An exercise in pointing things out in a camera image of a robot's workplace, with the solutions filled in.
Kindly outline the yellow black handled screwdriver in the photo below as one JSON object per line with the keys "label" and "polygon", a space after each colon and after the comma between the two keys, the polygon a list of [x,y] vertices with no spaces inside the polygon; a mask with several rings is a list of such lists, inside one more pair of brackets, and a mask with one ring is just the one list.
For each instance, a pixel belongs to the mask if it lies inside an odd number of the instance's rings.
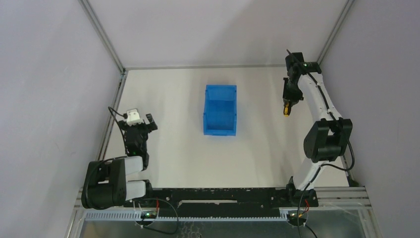
{"label": "yellow black handled screwdriver", "polygon": [[284,103],[283,114],[284,114],[285,117],[290,116],[291,107],[292,106],[291,106],[290,102],[285,102]]}

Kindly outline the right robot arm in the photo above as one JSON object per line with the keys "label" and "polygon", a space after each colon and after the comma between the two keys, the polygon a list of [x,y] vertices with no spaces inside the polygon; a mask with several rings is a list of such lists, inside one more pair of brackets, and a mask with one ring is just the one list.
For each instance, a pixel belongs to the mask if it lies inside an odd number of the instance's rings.
{"label": "right robot arm", "polygon": [[317,62],[304,60],[302,52],[288,52],[287,77],[283,86],[283,114],[288,117],[292,107],[307,101],[313,125],[303,141],[305,159],[281,192],[280,202],[298,209],[304,208],[314,197],[314,183],[326,167],[340,169],[333,162],[350,150],[353,123],[345,119],[334,106],[324,85]]}

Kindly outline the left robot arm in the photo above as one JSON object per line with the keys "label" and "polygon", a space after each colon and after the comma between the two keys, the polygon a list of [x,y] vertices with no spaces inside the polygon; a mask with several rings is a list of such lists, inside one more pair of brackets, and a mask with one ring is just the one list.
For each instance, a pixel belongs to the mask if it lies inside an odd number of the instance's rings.
{"label": "left robot arm", "polygon": [[158,126],[151,114],[146,118],[148,122],[137,111],[128,111],[127,119],[117,123],[123,133],[126,154],[89,163],[81,195],[84,208],[104,210],[134,199],[144,207],[153,204],[155,194],[149,180],[128,178],[146,170],[149,165],[147,141]]}

